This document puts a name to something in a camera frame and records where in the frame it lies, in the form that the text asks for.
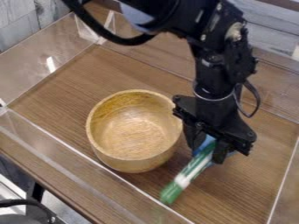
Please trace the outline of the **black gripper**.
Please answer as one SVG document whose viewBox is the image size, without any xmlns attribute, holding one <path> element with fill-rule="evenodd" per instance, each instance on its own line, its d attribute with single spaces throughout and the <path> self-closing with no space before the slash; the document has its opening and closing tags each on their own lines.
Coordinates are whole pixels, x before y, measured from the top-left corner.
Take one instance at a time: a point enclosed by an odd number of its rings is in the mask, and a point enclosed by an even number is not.
<svg viewBox="0 0 299 224">
<path fill-rule="evenodd" d="M 172 114 L 182 122 L 182 134 L 190 151 L 201 146 L 206 135 L 216 139 L 210 161 L 221 165 L 229 152 L 236 151 L 248 155 L 256 132 L 244 122 L 240 114 L 249 118 L 240 110 L 240 93 L 232 91 L 221 98 L 204 98 L 200 95 L 174 95 L 172 97 Z"/>
</svg>

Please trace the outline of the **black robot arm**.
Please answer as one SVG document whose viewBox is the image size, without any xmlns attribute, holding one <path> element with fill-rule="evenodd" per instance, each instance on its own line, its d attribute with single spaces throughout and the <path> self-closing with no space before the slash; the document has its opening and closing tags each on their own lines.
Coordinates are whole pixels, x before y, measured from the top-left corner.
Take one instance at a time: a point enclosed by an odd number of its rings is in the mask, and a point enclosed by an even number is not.
<svg viewBox="0 0 299 224">
<path fill-rule="evenodd" d="M 240 96 L 242 88 L 253 95 L 258 92 L 248 81 L 257 58 L 242 11 L 228 0 L 117 0 L 126 22 L 140 31 L 124 38 L 94 19 L 80 0 L 61 1 L 90 30 L 121 46 L 138 46 L 164 32 L 186 41 L 196 71 L 192 95 L 172 97 L 186 144 L 197 153 L 204 137 L 213 137 L 214 164 L 233 152 L 248 155 L 257 135 L 244 119 L 254 114 L 241 109 Z"/>
</svg>

